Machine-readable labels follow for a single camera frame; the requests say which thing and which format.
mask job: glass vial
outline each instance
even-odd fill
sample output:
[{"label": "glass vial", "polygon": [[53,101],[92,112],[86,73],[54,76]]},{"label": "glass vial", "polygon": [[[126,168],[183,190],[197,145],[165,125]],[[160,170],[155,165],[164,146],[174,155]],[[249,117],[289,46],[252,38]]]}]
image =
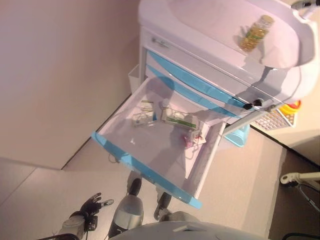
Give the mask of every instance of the glass vial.
[{"label": "glass vial", "polygon": [[245,37],[241,40],[239,47],[247,53],[251,52],[269,32],[269,28],[273,23],[274,19],[272,17],[262,15],[260,19],[251,26]]}]

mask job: blue drawer trim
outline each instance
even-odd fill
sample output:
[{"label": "blue drawer trim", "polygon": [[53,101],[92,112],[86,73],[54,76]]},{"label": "blue drawer trim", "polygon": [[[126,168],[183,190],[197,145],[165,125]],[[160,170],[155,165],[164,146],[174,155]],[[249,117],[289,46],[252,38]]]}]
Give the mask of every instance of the blue drawer trim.
[{"label": "blue drawer trim", "polygon": [[172,62],[162,58],[161,56],[155,54],[152,51],[148,51],[152,58],[159,63],[166,71],[172,74],[175,78],[179,79],[181,82],[187,84],[189,87],[203,93],[211,98],[217,99],[225,104],[236,106],[242,108],[244,103],[240,100],[234,98],[228,93],[216,88],[210,83],[202,80],[201,78],[191,74],[190,72],[184,70],[183,68],[173,64]]},{"label": "blue drawer trim", "polygon": [[190,99],[191,101],[210,109],[216,113],[223,114],[229,117],[233,118],[240,118],[239,116],[233,114],[232,112],[229,112],[228,110],[225,110],[223,107],[218,106],[217,104],[209,101],[206,98],[203,98],[202,96],[198,95],[194,91],[191,91],[187,89],[186,87],[182,86],[181,84],[177,83],[176,81],[170,79],[169,77],[165,76],[158,70],[156,70],[154,67],[147,64],[147,67],[170,89],[173,91],[176,91],[177,93],[181,94],[182,96]]},{"label": "blue drawer trim", "polygon": [[202,207],[202,203],[195,199],[193,196],[175,186],[167,179],[153,171],[148,166],[144,165],[136,158],[131,156],[129,153],[123,151],[116,145],[112,144],[110,141],[105,139],[103,136],[98,134],[97,132],[93,132],[91,137],[100,144],[105,150],[107,150],[110,154],[112,154],[115,158],[117,158],[120,162],[127,165],[131,169],[138,170],[143,178],[147,179],[152,184],[158,184],[162,188],[164,188],[170,195],[173,197],[187,203],[197,209]]}]

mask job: white cart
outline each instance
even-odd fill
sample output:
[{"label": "white cart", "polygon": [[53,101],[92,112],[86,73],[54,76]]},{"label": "white cart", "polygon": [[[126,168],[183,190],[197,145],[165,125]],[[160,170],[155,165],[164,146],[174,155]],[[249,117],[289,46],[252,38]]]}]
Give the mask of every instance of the white cart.
[{"label": "white cart", "polygon": [[[247,55],[237,42],[264,14],[274,25]],[[142,0],[139,22],[140,86],[92,138],[151,183],[200,208],[221,137],[315,85],[316,26],[276,0]],[[205,144],[185,149],[188,130],[159,120],[133,127],[141,100],[154,102],[159,119],[164,99],[210,126]]]}]

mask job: blue container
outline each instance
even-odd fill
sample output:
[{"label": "blue container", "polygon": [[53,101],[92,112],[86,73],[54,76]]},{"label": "blue container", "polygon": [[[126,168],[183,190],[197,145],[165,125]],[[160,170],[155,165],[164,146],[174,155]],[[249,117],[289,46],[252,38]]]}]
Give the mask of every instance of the blue container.
[{"label": "blue container", "polygon": [[248,139],[248,134],[250,130],[250,124],[245,125],[234,132],[229,133],[228,135],[224,136],[229,142],[233,143],[237,147],[242,148]]}]

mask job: gray floor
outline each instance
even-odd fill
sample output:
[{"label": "gray floor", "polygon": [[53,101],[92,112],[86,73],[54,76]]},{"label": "gray floor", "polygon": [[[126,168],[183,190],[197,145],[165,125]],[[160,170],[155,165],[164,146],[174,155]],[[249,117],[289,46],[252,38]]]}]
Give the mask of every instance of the gray floor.
[{"label": "gray floor", "polygon": [[[185,211],[204,222],[211,222],[268,237],[278,191],[279,169],[286,150],[251,129],[243,148],[219,146],[195,209],[177,199],[170,210]],[[27,171],[22,183],[6,190],[0,205],[0,239],[32,240],[57,233],[62,222],[77,211],[92,194],[102,192],[114,204],[102,209],[98,228],[88,239],[103,240],[109,230],[117,204],[126,193],[130,171],[113,163],[112,156],[90,140],[64,170],[25,169],[16,166],[16,173]],[[12,163],[1,162],[5,172]],[[11,178],[1,177],[1,182]],[[3,195],[3,184],[0,196]],[[143,223],[152,223],[157,205],[154,185],[142,182],[139,197],[144,205]]]}]

